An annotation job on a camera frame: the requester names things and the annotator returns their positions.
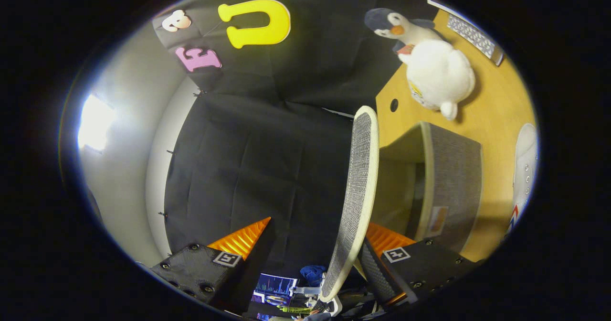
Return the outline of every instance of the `blue object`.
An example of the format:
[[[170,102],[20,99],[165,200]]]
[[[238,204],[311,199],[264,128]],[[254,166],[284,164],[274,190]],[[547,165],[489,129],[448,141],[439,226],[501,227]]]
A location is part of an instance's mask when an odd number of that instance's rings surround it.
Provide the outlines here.
[[[299,273],[304,276],[309,286],[318,288],[321,280],[323,280],[323,272],[325,271],[327,271],[327,267],[321,265],[308,265],[302,268]]]

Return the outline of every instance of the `wooden table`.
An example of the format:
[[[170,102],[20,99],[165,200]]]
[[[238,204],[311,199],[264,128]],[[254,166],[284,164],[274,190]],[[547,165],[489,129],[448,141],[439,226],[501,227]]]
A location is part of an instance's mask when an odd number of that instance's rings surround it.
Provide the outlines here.
[[[488,257],[505,234],[511,217],[513,171],[517,134],[524,123],[535,123],[535,114],[519,73],[507,57],[493,64],[475,46],[447,28],[448,13],[439,10],[434,22],[456,49],[462,51],[475,71],[475,90],[459,104],[458,116],[448,121],[438,111],[423,108],[412,99],[406,65],[378,93],[376,104],[380,147],[389,145],[418,121],[427,121],[476,140],[483,151],[482,204],[462,256],[477,261]],[[390,111],[393,99],[399,108]]]

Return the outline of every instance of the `computer monitor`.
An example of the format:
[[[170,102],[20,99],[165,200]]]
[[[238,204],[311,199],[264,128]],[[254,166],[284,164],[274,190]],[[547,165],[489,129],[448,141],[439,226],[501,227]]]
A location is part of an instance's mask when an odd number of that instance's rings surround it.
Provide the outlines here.
[[[286,278],[262,273],[253,291],[251,301],[271,304],[273,306],[288,306],[293,297],[292,288],[297,286],[297,278]]]
[[[268,315],[268,314],[261,314],[260,312],[257,313],[257,319],[261,320],[261,321],[268,321],[269,319],[271,319],[273,316],[272,315]]]

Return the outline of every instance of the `penguin plush toy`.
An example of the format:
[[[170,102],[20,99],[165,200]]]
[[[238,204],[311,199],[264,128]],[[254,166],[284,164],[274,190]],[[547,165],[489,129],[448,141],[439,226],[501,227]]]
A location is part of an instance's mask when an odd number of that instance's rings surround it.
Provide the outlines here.
[[[365,25],[378,36],[396,39],[397,43],[392,50],[399,55],[410,54],[416,44],[426,39],[445,41],[441,33],[434,29],[434,22],[423,19],[408,20],[388,8],[369,10],[365,13]]]
[[[454,120],[458,103],[475,86],[467,57],[454,49],[429,20],[410,21],[388,8],[375,8],[365,14],[365,25],[379,36],[397,40],[393,51],[408,65],[408,86],[415,101]]]

